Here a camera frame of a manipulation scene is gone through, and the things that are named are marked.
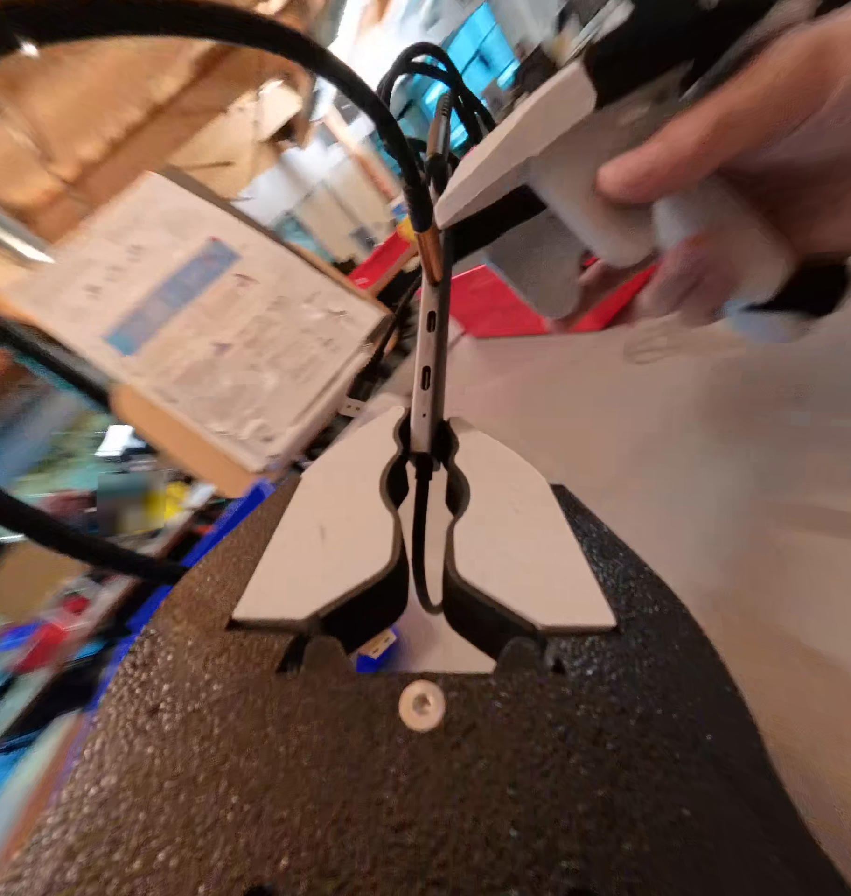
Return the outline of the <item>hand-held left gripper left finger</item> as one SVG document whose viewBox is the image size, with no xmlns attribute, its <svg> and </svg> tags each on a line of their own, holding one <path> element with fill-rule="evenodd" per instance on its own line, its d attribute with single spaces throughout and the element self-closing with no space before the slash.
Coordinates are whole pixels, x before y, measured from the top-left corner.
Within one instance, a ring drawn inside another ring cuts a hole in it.
<svg viewBox="0 0 851 896">
<path fill-rule="evenodd" d="M 408 494 L 409 409 L 347 429 L 302 474 L 231 624 L 353 653 L 390 628 L 409 596 L 398 509 Z"/>
</svg>

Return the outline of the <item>person's right hand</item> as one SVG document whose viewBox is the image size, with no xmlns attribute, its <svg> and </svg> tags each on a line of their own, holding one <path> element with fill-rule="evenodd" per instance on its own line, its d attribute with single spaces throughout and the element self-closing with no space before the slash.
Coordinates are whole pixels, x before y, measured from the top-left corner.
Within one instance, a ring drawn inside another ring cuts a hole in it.
<svg viewBox="0 0 851 896">
<path fill-rule="evenodd" d="M 613 203 L 654 203 L 711 175 L 789 244 L 799 268 L 764 310 L 823 316 L 850 284 L 851 4 L 783 33 L 637 148 L 599 168 Z"/>
</svg>

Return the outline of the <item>grey desk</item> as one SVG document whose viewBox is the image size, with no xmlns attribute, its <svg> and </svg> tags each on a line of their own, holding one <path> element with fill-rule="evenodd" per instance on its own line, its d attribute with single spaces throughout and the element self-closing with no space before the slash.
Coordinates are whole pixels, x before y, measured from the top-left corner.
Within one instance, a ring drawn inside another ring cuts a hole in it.
<svg viewBox="0 0 851 896">
<path fill-rule="evenodd" d="M 671 586 L 851 884 L 851 296 L 780 345 L 661 320 L 461 336 L 446 405 Z"/>
</svg>

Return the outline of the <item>small usb adapter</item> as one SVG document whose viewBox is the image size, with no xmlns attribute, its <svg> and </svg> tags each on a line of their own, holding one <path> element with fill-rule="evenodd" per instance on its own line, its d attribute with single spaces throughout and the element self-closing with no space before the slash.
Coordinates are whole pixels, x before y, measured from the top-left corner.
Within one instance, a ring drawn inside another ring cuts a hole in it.
<svg viewBox="0 0 851 896">
<path fill-rule="evenodd" d="M 354 661 L 357 674 L 372 674 L 384 670 L 396 653 L 398 632 L 394 626 L 384 629 L 364 643 Z"/>
</svg>

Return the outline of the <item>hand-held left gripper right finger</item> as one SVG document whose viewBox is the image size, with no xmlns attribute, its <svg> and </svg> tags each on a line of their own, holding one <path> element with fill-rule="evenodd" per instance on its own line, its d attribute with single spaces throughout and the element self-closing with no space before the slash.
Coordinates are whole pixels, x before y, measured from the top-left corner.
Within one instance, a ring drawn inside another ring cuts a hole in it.
<svg viewBox="0 0 851 896">
<path fill-rule="evenodd" d="M 446 425 L 442 613 L 492 659 L 527 639 L 607 633 L 617 619 L 550 483 L 461 418 Z"/>
</svg>

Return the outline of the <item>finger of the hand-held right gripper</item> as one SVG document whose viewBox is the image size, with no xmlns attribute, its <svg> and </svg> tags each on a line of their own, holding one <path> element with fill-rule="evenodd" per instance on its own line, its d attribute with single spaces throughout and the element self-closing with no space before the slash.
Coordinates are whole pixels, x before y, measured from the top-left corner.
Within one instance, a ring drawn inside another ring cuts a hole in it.
<svg viewBox="0 0 851 896">
<path fill-rule="evenodd" d="M 464 156 L 434 211 L 455 261 L 545 210 L 599 258 L 597 100 L 584 63 L 571 62 Z"/>
<path fill-rule="evenodd" d="M 586 245 L 553 211 L 526 220 L 483 250 L 484 262 L 543 318 L 557 321 L 581 307 Z"/>
</svg>

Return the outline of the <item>red plastic bin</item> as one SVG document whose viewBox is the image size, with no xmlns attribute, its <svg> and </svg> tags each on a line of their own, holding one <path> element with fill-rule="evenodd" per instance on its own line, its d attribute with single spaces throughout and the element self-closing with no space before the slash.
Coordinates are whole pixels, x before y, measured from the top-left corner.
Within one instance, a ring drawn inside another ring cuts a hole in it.
<svg viewBox="0 0 851 896">
<path fill-rule="evenodd" d="M 354 285 L 377 295 L 400 272 L 416 260 L 417 249 L 398 232 L 377 245 L 370 255 L 353 268 L 348 277 Z M 643 291 L 655 265 L 634 273 L 628 280 L 564 326 L 564 332 L 581 334 L 608 330 L 625 322 L 635 298 Z M 551 324 L 529 308 L 513 289 L 484 265 L 474 273 L 454 276 L 451 315 L 467 335 L 477 339 L 530 337 L 550 334 Z"/>
</svg>

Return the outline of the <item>grey usb hub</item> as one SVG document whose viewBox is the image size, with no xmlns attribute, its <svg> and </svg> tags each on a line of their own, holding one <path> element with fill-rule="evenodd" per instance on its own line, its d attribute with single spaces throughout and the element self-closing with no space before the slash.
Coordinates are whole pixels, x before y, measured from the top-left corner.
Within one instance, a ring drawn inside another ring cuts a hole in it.
<svg viewBox="0 0 851 896">
<path fill-rule="evenodd" d="M 409 414 L 409 454 L 417 479 L 431 477 L 441 451 L 454 243 L 454 231 L 444 230 L 438 281 L 435 284 L 424 281 L 421 288 L 416 370 Z"/>
</svg>

